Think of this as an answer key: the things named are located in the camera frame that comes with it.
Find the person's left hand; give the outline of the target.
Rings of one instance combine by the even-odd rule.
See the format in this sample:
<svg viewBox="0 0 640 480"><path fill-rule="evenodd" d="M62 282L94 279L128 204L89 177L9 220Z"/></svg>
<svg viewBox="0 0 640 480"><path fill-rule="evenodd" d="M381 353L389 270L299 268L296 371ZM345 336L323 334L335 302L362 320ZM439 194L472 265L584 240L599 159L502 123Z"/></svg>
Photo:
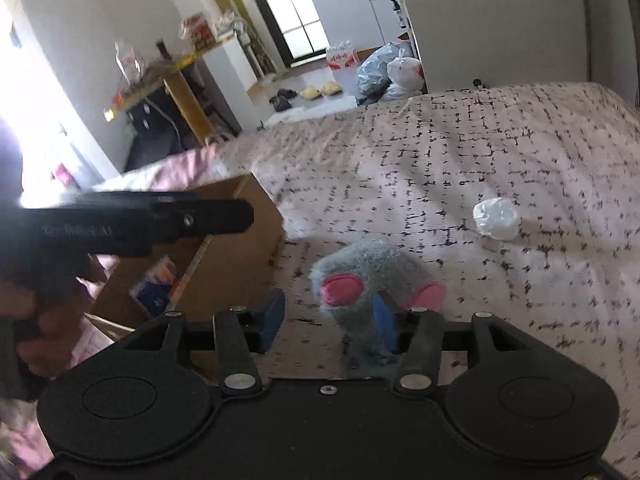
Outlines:
<svg viewBox="0 0 640 480"><path fill-rule="evenodd" d="M17 356L37 376L53 378L70 368L72 353L82 335L81 324L93 304L88 285L106 282L102 263L90 256L85 269L73 278L75 288L51 307L40 307L35 292L1 281L1 316L36 321L40 336L17 345Z"/></svg>

